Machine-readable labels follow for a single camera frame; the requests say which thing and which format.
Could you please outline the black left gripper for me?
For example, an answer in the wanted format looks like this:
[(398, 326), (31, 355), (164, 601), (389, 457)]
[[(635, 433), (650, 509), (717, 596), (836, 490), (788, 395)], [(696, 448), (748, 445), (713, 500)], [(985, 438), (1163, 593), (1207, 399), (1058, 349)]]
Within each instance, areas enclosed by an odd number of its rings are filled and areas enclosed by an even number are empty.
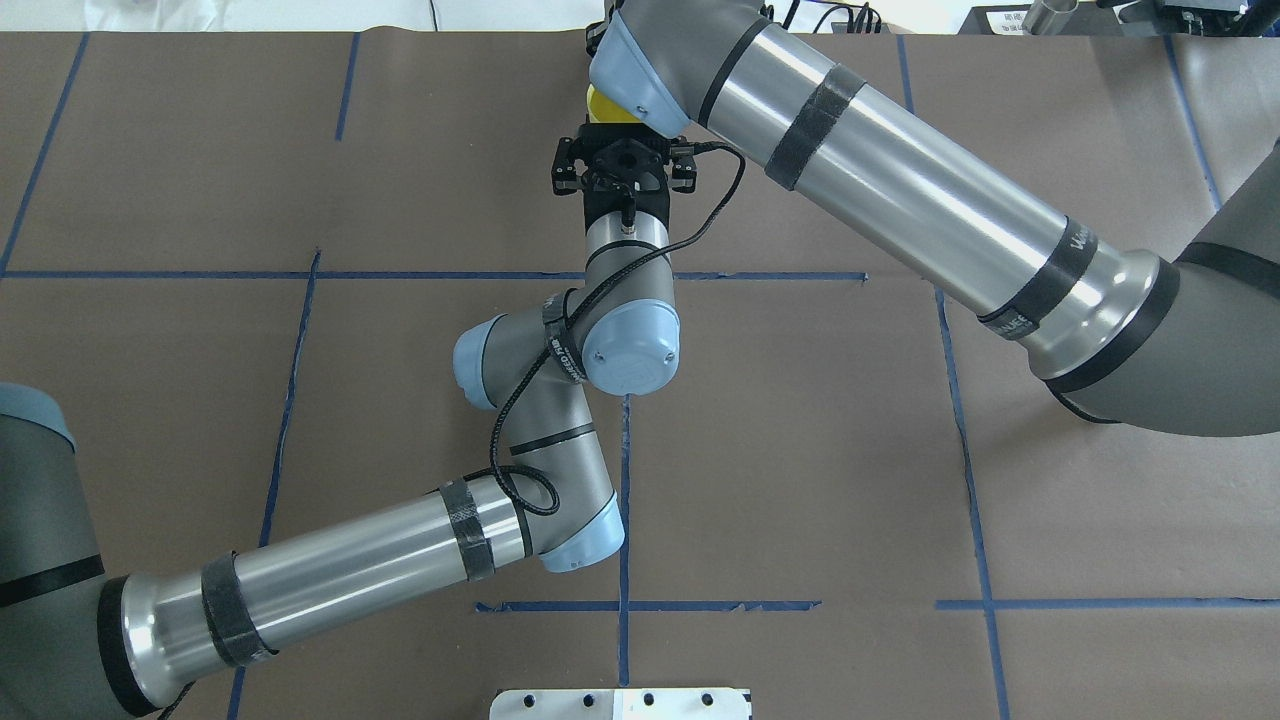
[[(550, 167), (554, 196), (582, 192), (586, 223), (632, 209), (669, 222), (669, 190), (694, 193), (695, 143), (673, 143), (639, 123), (586, 123), (561, 138)], [(580, 176), (579, 160), (585, 165)]]

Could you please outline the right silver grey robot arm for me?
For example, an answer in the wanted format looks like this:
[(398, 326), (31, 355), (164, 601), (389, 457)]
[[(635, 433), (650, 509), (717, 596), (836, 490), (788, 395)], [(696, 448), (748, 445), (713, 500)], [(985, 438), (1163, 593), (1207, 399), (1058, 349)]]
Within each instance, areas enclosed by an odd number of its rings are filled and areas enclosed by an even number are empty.
[(664, 137), (710, 131), (936, 283), (1076, 415), (1277, 430), (1276, 152), (1167, 261), (1106, 245), (754, 1), (622, 1), (589, 76)]

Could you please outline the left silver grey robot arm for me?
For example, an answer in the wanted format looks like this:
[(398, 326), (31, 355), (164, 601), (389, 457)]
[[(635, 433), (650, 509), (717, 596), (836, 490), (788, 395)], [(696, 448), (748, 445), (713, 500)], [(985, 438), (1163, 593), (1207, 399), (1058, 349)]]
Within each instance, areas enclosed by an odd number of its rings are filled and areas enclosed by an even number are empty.
[(108, 570), (186, 571), (484, 460), (456, 337), (568, 284), (575, 111), (3, 122), (3, 378), (78, 441)]

